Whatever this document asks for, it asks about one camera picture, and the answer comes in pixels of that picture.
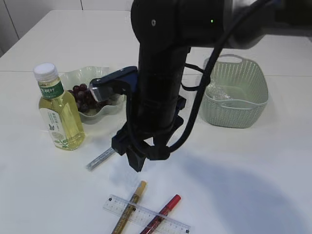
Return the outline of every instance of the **ruler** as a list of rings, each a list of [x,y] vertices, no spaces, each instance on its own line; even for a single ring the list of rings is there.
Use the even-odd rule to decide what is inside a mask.
[[[121,216],[128,204],[133,206],[133,212],[129,218],[129,221],[140,225],[142,228],[146,228],[155,216],[164,218],[162,223],[157,227],[155,232],[162,234],[189,234],[191,227],[189,225],[180,223],[171,218],[163,216],[157,212],[151,211],[137,204],[129,202],[115,195],[110,195],[109,199],[105,202],[103,209]]]

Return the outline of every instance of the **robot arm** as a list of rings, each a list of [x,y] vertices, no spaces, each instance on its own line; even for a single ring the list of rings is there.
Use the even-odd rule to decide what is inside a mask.
[[[166,160],[178,148],[167,143],[183,124],[178,113],[186,100],[179,96],[179,90],[190,47],[215,47],[232,22],[254,2],[134,1],[131,21],[140,42],[138,69],[122,69],[92,81],[91,86],[98,100],[105,98],[103,93],[127,95],[127,123],[113,138],[112,147],[120,155],[127,154],[137,172],[145,158]],[[250,48],[267,33],[311,35],[311,2],[270,1],[239,26],[225,47]],[[153,146],[144,141],[149,138],[153,138]]]

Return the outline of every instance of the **red marker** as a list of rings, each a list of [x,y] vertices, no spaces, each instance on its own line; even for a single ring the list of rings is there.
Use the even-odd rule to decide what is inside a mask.
[[[163,216],[167,216],[170,211],[179,203],[181,197],[175,195],[174,198],[159,212]],[[156,216],[147,227],[141,232],[141,234],[151,234],[159,226],[159,224],[164,220],[163,217]]]

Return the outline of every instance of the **silver pen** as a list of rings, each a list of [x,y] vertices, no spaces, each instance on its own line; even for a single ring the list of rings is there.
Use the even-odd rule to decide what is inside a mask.
[[[105,160],[107,160],[110,156],[112,156],[115,153],[115,150],[113,148],[109,148],[107,151],[102,153],[99,157],[94,159],[92,162],[90,162],[86,169],[88,171],[93,171],[96,167],[98,167],[101,163],[103,163]]]

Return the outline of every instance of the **grape cluster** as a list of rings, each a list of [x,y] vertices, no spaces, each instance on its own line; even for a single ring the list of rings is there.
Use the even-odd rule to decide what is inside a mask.
[[[112,105],[111,100],[96,102],[86,84],[75,85],[68,92],[74,96],[78,110],[82,113],[88,113],[91,110],[99,112],[104,106]]]

